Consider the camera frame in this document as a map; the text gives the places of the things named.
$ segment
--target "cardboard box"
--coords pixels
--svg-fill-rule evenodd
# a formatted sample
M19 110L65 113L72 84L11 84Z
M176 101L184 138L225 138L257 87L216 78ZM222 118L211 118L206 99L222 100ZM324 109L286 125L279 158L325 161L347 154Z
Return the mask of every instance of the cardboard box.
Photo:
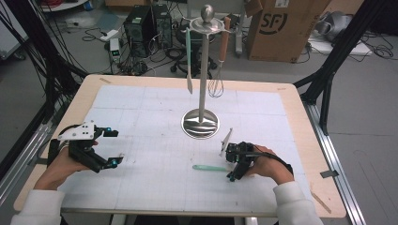
M105 0L105 5L107 7L150 6L152 5L152 0Z
M362 3L363 0L331 0L325 12L342 11L344 14L355 15Z
M330 0L252 0L246 42L249 60L298 61L320 15Z

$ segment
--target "white sleeve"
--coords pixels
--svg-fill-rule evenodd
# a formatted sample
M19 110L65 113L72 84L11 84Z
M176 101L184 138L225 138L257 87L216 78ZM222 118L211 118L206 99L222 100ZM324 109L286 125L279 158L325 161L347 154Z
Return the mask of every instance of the white sleeve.
M273 189L278 205L276 214L281 225L323 224L315 212L314 203L307 200L299 183L292 181Z
M56 190L30 190L23 210L12 218L11 225L59 225L64 196Z

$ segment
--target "hanging tool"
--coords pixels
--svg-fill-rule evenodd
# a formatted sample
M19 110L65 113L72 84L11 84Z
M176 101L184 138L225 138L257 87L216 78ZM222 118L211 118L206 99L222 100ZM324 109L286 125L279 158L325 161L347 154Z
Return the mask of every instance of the hanging tool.
M208 83L208 94L211 97L218 98L222 96L223 93L223 83L222 83L222 63L225 61L225 56L226 56L226 49L228 46L228 38L229 38L229 27L231 24L231 19L229 17L224 18L224 31L222 31L222 44L220 46L220 59L219 59L219 68L217 70L216 75L214 76L214 80L211 80Z
M188 85L188 90L190 91L192 95L192 77L191 77L191 33L190 29L187 27L186 30L186 38L185 38L185 47L187 48L187 85Z

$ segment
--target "white device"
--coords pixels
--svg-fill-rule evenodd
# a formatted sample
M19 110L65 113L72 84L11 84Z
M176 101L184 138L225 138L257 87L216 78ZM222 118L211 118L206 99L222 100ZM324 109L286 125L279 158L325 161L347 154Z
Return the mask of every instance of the white device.
M117 34L117 30L111 30L110 32L106 33L106 36L102 36L100 37L101 40L103 41L107 41L108 39L112 38L113 36L115 36Z
M118 38L111 38L109 41L109 51L111 52L114 61L120 59L120 44Z

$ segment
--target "green object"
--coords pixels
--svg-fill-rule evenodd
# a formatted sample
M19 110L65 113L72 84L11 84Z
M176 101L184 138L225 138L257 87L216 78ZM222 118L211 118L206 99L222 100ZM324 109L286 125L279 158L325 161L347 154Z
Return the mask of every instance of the green object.
M191 32L190 29L187 27L186 30L186 36L185 36L185 47L187 48L187 63L188 66L191 66Z
M221 171L221 172L229 172L224 167L215 167L215 166L207 166L207 165L193 165L192 168L194 170L199 171Z

